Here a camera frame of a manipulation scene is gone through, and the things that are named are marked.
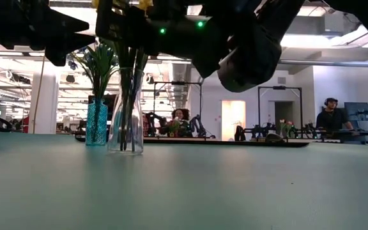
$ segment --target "potted plant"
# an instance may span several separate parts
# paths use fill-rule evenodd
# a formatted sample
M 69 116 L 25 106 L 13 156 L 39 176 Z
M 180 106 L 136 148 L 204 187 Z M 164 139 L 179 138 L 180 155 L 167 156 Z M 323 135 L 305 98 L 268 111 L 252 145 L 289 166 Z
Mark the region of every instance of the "potted plant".
M 110 77 L 117 71 L 117 57 L 109 44 L 110 42 L 101 40 L 99 44 L 94 44 L 93 48 L 86 47 L 71 54 L 83 68 L 93 87 L 94 99 L 89 102 L 86 123 L 87 146 L 106 144 L 107 106 L 103 104 L 102 98 Z
M 169 125 L 169 136 L 170 137 L 178 137 L 178 130 L 180 129 L 180 122 L 175 119 Z

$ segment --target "person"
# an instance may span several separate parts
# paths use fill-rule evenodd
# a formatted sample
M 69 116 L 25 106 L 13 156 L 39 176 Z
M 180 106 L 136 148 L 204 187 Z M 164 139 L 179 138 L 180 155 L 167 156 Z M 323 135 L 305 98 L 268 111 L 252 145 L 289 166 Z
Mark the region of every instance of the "person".
M 340 130 L 343 125 L 347 129 L 352 130 L 353 125 L 348 121 L 347 116 L 343 111 L 336 108 L 339 101 L 334 98 L 327 98 L 325 100 L 326 108 L 318 114 L 316 119 L 316 128 L 319 130 Z
M 171 113 L 172 120 L 160 129 L 161 134 L 176 137 L 192 137 L 190 128 L 190 111 L 188 109 L 175 109 Z

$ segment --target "green led light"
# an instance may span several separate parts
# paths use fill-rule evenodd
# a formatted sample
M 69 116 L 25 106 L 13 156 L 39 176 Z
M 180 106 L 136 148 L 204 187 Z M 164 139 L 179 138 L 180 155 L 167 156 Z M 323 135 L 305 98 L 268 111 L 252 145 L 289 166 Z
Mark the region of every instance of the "green led light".
M 200 27 L 200 28 L 204 27 L 204 22 L 197 22 L 197 26 Z

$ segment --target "green leaves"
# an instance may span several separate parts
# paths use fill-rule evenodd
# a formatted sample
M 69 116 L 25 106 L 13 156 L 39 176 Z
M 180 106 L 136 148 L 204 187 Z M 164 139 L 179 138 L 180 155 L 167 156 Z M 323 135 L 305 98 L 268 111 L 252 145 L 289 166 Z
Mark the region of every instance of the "green leaves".
M 103 41 L 94 48 L 86 47 L 83 57 L 72 53 L 71 56 L 80 64 L 92 83 L 93 94 L 96 99 L 102 99 L 110 77 L 117 64 L 115 47 L 112 42 Z

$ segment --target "teal tabletop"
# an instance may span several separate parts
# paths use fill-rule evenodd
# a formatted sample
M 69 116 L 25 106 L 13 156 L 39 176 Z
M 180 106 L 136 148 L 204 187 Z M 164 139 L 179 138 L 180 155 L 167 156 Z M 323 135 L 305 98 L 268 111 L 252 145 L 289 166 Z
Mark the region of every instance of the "teal tabletop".
M 368 229 L 368 146 L 146 144 L 0 133 L 1 230 Z

